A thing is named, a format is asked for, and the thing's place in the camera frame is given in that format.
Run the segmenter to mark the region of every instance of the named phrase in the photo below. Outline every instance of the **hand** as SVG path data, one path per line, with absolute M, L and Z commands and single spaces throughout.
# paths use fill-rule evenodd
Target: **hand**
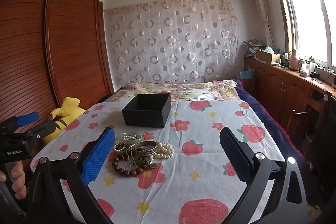
M 23 171 L 22 161 L 18 161 L 16 165 L 10 171 L 11 176 L 16 179 L 12 184 L 13 191 L 16 192 L 15 197 L 17 199 L 23 199 L 26 197 L 27 189 L 25 186 L 26 175 Z M 0 171 L 0 181 L 5 182 L 6 176 Z

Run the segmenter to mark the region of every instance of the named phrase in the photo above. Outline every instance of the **black box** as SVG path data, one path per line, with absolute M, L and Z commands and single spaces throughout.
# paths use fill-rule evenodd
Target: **black box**
M 138 94 L 122 112 L 128 126 L 164 128 L 170 109 L 169 93 Z

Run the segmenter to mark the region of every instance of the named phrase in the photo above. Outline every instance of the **patterned curtain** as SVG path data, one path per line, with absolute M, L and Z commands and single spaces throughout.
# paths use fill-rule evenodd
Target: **patterned curtain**
M 225 0 L 164 0 L 108 13 L 117 84 L 203 83 L 224 79 L 235 63 L 239 25 Z
M 254 0 L 265 32 L 265 45 L 275 48 L 271 30 L 268 25 L 268 8 L 266 0 Z

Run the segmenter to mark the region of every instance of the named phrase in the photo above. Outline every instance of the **tissue box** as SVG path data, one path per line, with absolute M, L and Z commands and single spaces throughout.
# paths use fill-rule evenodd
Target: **tissue box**
M 280 58 L 281 54 L 270 54 L 269 52 L 265 52 L 264 50 L 260 51 L 257 50 L 257 55 L 256 57 L 262 61 L 271 63 L 271 62 L 278 62 L 279 58 Z
M 128 126 L 164 128 L 170 109 L 169 93 L 138 94 L 122 112 Z

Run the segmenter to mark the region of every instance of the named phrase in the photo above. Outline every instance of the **bottle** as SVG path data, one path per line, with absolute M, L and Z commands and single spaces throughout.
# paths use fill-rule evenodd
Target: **bottle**
M 315 59 L 310 56 L 309 58 L 309 75 L 312 71 L 315 71 Z

